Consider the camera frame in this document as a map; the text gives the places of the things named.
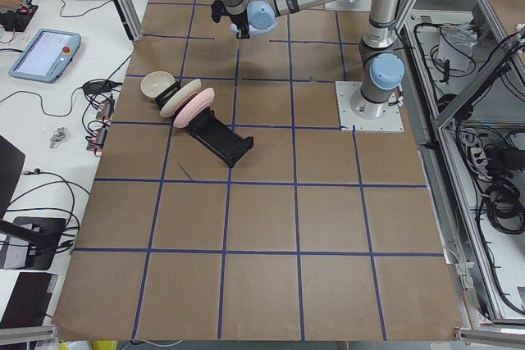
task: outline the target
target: blue tablet frame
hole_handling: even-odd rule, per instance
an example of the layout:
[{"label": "blue tablet frame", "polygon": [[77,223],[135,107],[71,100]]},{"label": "blue tablet frame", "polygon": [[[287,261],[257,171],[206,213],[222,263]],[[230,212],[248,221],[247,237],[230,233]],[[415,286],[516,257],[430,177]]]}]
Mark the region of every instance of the blue tablet frame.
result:
[{"label": "blue tablet frame", "polygon": [[[27,74],[27,73],[18,71],[17,69],[19,68],[21,63],[28,57],[34,45],[40,40],[42,35],[45,33],[67,34],[71,36],[69,42],[66,45],[70,49],[70,51],[68,53],[61,52],[58,55],[57,59],[53,62],[53,64],[49,68],[46,75]],[[52,83],[55,80],[57,80],[58,77],[62,75],[67,65],[69,65],[70,61],[73,60],[73,56],[76,54],[76,51],[79,49],[80,41],[81,41],[81,37],[78,33],[65,32],[61,30],[41,29],[33,37],[29,45],[25,48],[24,52],[15,61],[15,64],[11,67],[11,69],[9,69],[9,75],[15,78],[22,78],[23,80],[33,80],[33,81],[39,81],[39,82]]]}]

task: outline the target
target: bowl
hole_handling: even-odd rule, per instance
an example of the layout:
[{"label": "bowl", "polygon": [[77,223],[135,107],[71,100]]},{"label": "bowl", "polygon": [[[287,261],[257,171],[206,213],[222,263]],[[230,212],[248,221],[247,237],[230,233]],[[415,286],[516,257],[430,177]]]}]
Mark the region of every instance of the bowl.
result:
[{"label": "bowl", "polygon": [[155,99],[175,83],[175,77],[166,71],[154,71],[140,81],[140,90],[147,98]]}]

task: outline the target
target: white table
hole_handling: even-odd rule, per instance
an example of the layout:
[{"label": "white table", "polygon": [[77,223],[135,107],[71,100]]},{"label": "white table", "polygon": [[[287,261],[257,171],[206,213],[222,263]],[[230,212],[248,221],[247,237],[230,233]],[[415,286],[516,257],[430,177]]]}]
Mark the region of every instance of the white table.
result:
[{"label": "white table", "polygon": [[[65,15],[80,14],[107,0],[65,0]],[[142,20],[148,0],[133,0],[139,18]],[[34,0],[39,9],[24,33],[16,35],[9,44],[0,44],[0,48],[24,49],[40,28],[66,30],[79,33],[82,44],[73,62],[66,68],[62,77],[53,84],[44,84],[10,77],[7,72],[19,56],[16,52],[0,52],[0,99],[19,90],[39,93],[43,96],[43,105],[47,112],[67,113],[70,107],[72,91],[85,81],[107,78],[133,51],[133,43],[128,40],[116,13],[116,8],[109,3],[98,10],[91,11],[78,18],[61,18],[60,0]],[[7,41],[11,32],[0,30],[0,40]],[[122,81],[126,74],[127,63],[112,77]],[[81,115],[87,106],[81,91],[75,94],[73,112],[68,117],[55,118],[45,116],[40,110],[39,99],[33,95],[18,94],[0,104],[0,134],[17,146],[25,154],[25,170],[40,168],[55,172],[67,180],[91,188],[99,159],[92,152],[85,150],[86,133],[81,123]],[[94,119],[95,110],[90,108],[86,120]],[[57,148],[49,147],[49,139],[58,127],[66,128],[66,139]],[[40,184],[57,180],[50,175],[21,176],[15,196],[20,195]],[[75,214],[81,219],[88,196],[75,188]],[[64,184],[54,184],[35,191],[27,198],[22,198],[11,208],[57,207],[71,208],[71,195]],[[26,212],[27,216],[66,217],[66,214],[53,211]],[[12,221],[25,212],[7,213],[6,220]],[[48,272],[58,275],[57,285],[52,295],[48,314],[53,315],[62,289],[69,264],[67,252],[55,256]],[[5,312],[19,271],[0,270],[0,316]],[[46,317],[44,324],[49,324]]]}]

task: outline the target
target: black monitor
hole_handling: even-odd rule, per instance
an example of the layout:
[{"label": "black monitor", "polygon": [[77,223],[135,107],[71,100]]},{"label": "black monitor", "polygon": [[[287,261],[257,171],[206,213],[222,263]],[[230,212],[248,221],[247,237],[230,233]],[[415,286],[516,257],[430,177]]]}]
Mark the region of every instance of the black monitor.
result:
[{"label": "black monitor", "polygon": [[0,135],[0,234],[8,237],[0,249],[0,266],[4,265],[11,238],[15,238],[26,241],[36,249],[28,253],[26,267],[47,270],[53,261],[52,251],[57,248],[66,221],[27,216],[17,217],[13,223],[3,219],[21,177],[24,162],[25,154]]}]

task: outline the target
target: yellow object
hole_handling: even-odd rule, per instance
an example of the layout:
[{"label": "yellow object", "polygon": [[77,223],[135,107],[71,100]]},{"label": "yellow object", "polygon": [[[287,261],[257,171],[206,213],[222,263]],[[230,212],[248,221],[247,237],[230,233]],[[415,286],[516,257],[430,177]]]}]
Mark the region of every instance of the yellow object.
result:
[{"label": "yellow object", "polygon": [[116,350],[118,342],[116,340],[95,340],[89,344],[93,350]]}]

